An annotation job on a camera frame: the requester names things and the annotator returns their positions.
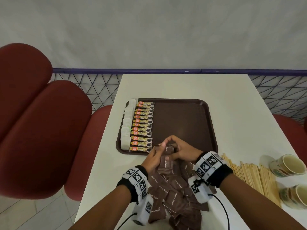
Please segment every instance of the white wall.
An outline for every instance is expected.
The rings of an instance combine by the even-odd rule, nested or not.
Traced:
[[[53,67],[307,69],[307,0],[0,0]]]

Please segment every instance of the cup rim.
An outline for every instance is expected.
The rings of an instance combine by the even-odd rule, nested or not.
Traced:
[[[307,207],[307,203],[304,203],[304,202],[302,201],[302,199],[300,198],[300,196],[297,194],[297,189],[298,189],[298,187],[300,187],[300,186],[304,186],[304,187],[307,188],[307,185],[299,184],[299,185],[297,185],[297,186],[295,187],[295,193],[296,193],[298,199],[301,201],[301,204],[303,204],[305,207]]]
[[[307,167],[306,167],[305,163],[304,163],[301,159],[299,159],[299,160],[302,162],[302,164],[303,164],[304,167],[305,167],[304,173],[296,173],[296,172],[294,172],[293,170],[291,170],[291,169],[285,164],[285,161],[284,161],[285,156],[293,156],[293,157],[295,157],[296,159],[299,159],[299,158],[298,158],[297,156],[292,155],[292,154],[285,154],[285,155],[282,156],[282,163],[283,163],[284,166],[286,166],[287,169],[290,170],[292,173],[294,173],[294,174],[299,174],[299,175],[303,175],[303,174],[305,174],[305,173],[307,172]]]

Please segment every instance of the black cable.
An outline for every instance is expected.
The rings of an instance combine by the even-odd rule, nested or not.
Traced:
[[[131,216],[129,216],[129,217],[128,217],[128,218],[117,228],[117,230],[119,230],[120,227],[123,226],[123,224],[126,223],[126,221],[127,221]]]
[[[228,230],[230,230],[229,217],[228,217],[227,211],[226,211],[226,209],[225,209],[223,203],[222,203],[214,194],[208,194],[208,196],[213,196],[213,197],[215,197],[215,198],[220,202],[220,204],[222,205],[222,207],[224,208],[224,211],[225,211],[226,216],[227,216]]]

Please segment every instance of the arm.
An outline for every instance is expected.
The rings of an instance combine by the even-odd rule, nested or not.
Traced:
[[[113,230],[130,201],[131,193],[128,188],[119,185],[85,213],[70,230]]]
[[[159,165],[165,147],[166,143],[162,143],[157,151],[154,147],[145,158],[141,166],[146,169],[147,173],[152,172]],[[131,197],[125,185],[117,186],[85,213],[70,230],[113,230],[131,202]]]
[[[166,159],[175,160],[179,158],[195,162],[202,154],[201,150],[190,146],[174,135],[166,138],[164,143],[169,141],[174,141],[178,145],[179,151],[169,155]],[[283,209],[279,208],[234,174],[228,175],[221,181],[219,188],[251,230],[305,229]]]

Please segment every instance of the hand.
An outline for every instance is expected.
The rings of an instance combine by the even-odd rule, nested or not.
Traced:
[[[161,155],[166,147],[166,143],[160,144],[159,147],[154,146],[154,148],[147,155],[141,166],[143,166],[147,173],[151,173],[159,164]]]
[[[163,143],[167,144],[171,140],[173,140],[178,145],[178,152],[165,157],[166,160],[181,159],[184,161],[192,162],[196,161],[199,155],[202,154],[201,150],[190,146],[187,142],[179,139],[174,135],[167,137]]]

